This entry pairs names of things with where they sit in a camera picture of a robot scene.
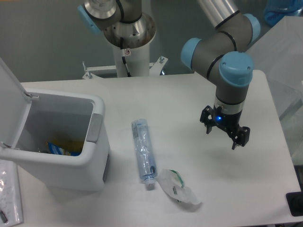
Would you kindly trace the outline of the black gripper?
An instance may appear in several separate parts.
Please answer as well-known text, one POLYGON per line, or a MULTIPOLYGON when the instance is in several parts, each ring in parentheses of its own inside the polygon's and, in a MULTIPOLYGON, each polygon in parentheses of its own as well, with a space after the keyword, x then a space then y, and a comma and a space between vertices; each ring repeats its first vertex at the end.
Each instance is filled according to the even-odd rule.
POLYGON ((214 126, 226 132, 233 141, 232 150, 235 150, 238 146, 244 147, 250 138, 250 128, 239 125, 241 113, 242 111, 225 114, 221 106, 214 105, 213 109, 206 106, 202 110, 200 122, 206 127, 206 134, 209 134, 214 126))

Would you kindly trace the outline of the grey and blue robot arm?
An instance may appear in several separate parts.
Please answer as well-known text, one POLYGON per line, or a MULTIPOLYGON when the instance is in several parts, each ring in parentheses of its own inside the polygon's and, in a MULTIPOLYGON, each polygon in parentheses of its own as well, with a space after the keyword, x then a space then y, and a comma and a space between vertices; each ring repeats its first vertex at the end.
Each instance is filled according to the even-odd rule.
MULTIPOLYGON (((254 63, 243 49, 259 36, 260 23, 253 15, 240 13, 231 0, 201 0, 199 5, 216 34, 207 40, 189 39, 180 58, 216 86, 214 105, 203 109, 200 122, 207 132, 213 127, 226 132, 233 147, 245 146, 250 129, 239 121, 254 63)), ((77 11, 92 33, 102 33, 112 45, 119 77, 150 75, 149 45, 156 27, 140 0, 86 0, 77 11)))

